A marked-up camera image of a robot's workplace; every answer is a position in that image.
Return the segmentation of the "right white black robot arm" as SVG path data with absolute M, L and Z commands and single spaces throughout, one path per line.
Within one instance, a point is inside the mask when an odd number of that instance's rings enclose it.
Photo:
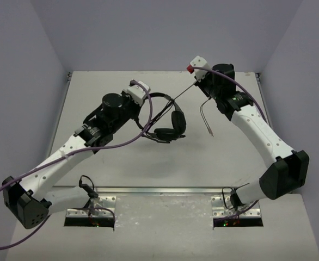
M 267 168 L 258 180 L 232 189 L 230 202 L 235 210 L 263 198 L 276 200 L 305 184 L 309 155 L 296 151 L 276 134 L 255 98 L 235 80 L 233 65 L 193 63 L 187 71 L 195 74 L 195 85 L 245 134 Z

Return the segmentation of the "black headphones with cable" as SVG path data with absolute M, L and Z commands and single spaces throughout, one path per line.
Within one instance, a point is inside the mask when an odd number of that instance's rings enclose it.
M 145 133 L 142 137 L 155 141 L 157 143 L 169 144 L 172 141 L 177 139 L 182 139 L 185 137 L 186 131 L 186 118 L 185 114 L 179 105 L 175 102 L 175 100 L 181 96 L 185 91 L 191 88 L 194 84 L 190 85 L 186 90 L 180 93 L 175 98 L 170 97 L 167 94 L 162 92 L 154 92 L 150 94 L 151 98 L 165 98 L 168 103 L 164 106 L 164 108 L 150 121 L 149 127 L 146 129 Z M 163 117 L 172 107 L 174 107 L 174 111 L 171 112 L 171 124 L 172 128 L 156 128 L 152 133 L 149 132 L 150 128 L 156 124 L 161 117 Z

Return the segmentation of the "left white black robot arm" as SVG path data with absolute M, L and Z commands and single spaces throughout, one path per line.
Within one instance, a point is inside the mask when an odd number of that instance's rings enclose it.
M 7 186 L 3 190 L 5 206 L 24 228 L 34 228 L 49 215 L 69 208 L 86 208 L 98 197 L 83 183 L 71 189 L 51 189 L 80 162 L 111 142 L 128 120 L 137 118 L 146 98 L 146 94 L 136 95 L 129 90 L 104 95 L 101 105 L 66 143 L 38 166 L 39 171 L 18 181 L 9 176 L 2 182 Z

